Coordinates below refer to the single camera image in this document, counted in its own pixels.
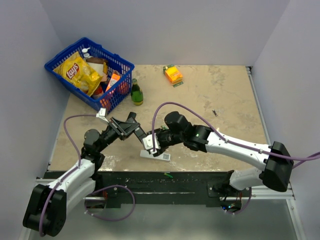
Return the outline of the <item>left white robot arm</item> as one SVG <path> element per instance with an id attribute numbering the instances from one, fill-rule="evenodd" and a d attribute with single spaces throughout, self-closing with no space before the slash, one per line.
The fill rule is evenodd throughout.
<path id="1" fill-rule="evenodd" d="M 76 164 L 56 180 L 36 185 L 31 193 L 22 225 L 39 232 L 41 236 L 55 237 L 63 228 L 68 213 L 85 196 L 99 196 L 104 184 L 97 172 L 105 159 L 101 153 L 115 140 L 125 140 L 140 124 L 136 113 L 130 112 L 126 121 L 111 118 L 102 132 L 87 130 Z"/>

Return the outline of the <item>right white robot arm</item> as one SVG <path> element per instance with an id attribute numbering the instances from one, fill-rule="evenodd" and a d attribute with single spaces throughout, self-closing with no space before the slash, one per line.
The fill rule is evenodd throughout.
<path id="1" fill-rule="evenodd" d="M 223 183 L 223 192 L 230 197 L 245 188 L 264 185 L 277 192 L 286 192 L 293 161 L 285 145 L 275 141 L 272 145 L 257 144 L 222 135 L 208 126 L 193 125 L 177 111 L 164 118 L 167 129 L 155 129 L 148 135 L 149 153 L 161 155 L 168 147 L 183 144 L 192 151 L 220 154 L 243 161 L 252 167 L 233 170 Z"/>

